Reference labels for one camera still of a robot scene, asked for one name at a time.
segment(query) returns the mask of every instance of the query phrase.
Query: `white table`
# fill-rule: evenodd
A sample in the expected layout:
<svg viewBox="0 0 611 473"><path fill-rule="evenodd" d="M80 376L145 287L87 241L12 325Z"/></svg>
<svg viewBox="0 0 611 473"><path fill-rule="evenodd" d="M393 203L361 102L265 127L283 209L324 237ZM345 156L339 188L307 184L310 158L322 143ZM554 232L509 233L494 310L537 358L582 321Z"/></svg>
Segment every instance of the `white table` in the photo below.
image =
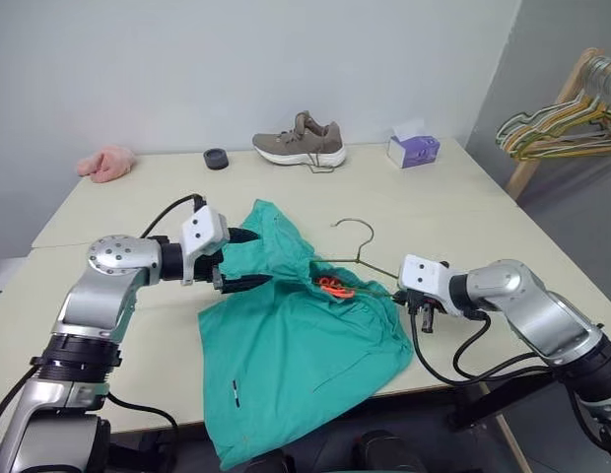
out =
<svg viewBox="0 0 611 473"><path fill-rule="evenodd" d="M118 181L98 185L84 179L78 184L0 299L0 399L47 343L65 294L84 270L88 243L107 234L138 235L166 205L192 191L207 195L232 225L245 217L254 198L271 200L327 257L352 256L368 234L358 224L329 224L343 217L365 219L375 228L365 259L393 272L408 252L446 259L461 269L506 257L522 260L550 289L605 323L611 337L611 303L451 140L443 141L435 164L406 170L396 169L380 145L352 147L347 165L332 174L274 167L248 152L230 156L232 164L220 171L208 171L201 155L146 157ZM189 212L189 207L175 212L155 235L176 238ZM394 289L394 281L385 276L364 267L350 269ZM221 297L203 284L182 288L169 282L141 290L122 345L124 362L110 378L111 390L130 402L165 409L183 424L202 421L202 347L196 314ZM408 330L408 316L401 314ZM527 351L499 314L493 318L490 333L463 357L471 372ZM478 327L450 316L437 317L435 333L421 334L427 359L443 374L455 376L452 354ZM379 393L441 386L414 358ZM156 416L110 403L102 415L116 432L165 425ZM0 424L0 436L8 419L9 412Z"/></svg>

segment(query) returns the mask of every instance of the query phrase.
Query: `purple tissue box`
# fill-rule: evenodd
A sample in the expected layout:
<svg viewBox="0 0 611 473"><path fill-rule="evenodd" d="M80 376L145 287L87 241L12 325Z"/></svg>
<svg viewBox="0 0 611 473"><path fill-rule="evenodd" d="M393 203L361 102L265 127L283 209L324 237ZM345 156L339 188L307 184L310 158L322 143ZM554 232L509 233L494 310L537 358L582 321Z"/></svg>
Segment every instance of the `purple tissue box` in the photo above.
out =
<svg viewBox="0 0 611 473"><path fill-rule="evenodd" d="M415 136L400 141L392 136L386 153L400 168L432 163L440 150L440 142L432 136Z"/></svg>

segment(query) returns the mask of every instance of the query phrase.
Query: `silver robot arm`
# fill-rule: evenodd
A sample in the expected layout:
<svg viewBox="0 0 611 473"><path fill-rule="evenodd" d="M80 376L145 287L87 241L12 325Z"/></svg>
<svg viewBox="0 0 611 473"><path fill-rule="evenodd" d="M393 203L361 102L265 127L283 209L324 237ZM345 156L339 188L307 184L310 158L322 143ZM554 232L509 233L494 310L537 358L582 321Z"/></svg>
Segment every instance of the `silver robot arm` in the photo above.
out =
<svg viewBox="0 0 611 473"><path fill-rule="evenodd" d="M223 293L245 291L265 275L226 280L221 248L258 235L229 229L207 205L182 225L180 243L164 236L105 236L88 250L87 269L69 291L35 377L23 388L0 445L0 473L103 471L98 445L110 426L96 415L107 395L109 372L121 363L118 350L137 302L137 291L161 280L213 282Z"/></svg>
<svg viewBox="0 0 611 473"><path fill-rule="evenodd" d="M433 331L435 309L471 319L479 310L501 311L516 336L577 395L611 439L611 341L526 265L504 259L464 272L409 254L398 285L408 292L412 316L423 310L425 332Z"/></svg>

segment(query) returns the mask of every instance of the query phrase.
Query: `pink towel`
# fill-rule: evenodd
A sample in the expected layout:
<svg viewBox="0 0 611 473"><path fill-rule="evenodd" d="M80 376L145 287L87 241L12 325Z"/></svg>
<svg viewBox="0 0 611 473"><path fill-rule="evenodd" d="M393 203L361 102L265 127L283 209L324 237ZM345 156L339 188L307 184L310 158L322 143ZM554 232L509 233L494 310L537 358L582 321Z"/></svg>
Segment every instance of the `pink towel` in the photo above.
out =
<svg viewBox="0 0 611 473"><path fill-rule="evenodd" d="M109 182L130 172L135 155L128 148L104 146L100 151L78 162L78 175L90 175L93 182Z"/></svg>

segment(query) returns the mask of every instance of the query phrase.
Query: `gray sneaker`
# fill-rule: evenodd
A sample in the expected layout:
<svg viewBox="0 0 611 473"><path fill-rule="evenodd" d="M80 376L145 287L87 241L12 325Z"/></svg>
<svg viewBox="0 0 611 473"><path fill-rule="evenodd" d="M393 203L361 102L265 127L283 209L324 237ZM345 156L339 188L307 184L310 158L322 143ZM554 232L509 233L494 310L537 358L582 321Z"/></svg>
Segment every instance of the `gray sneaker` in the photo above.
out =
<svg viewBox="0 0 611 473"><path fill-rule="evenodd" d="M253 136L253 146L263 158L277 165L336 168L347 155L338 125L332 121L321 126L307 111L297 113L295 128L290 131Z"/></svg>

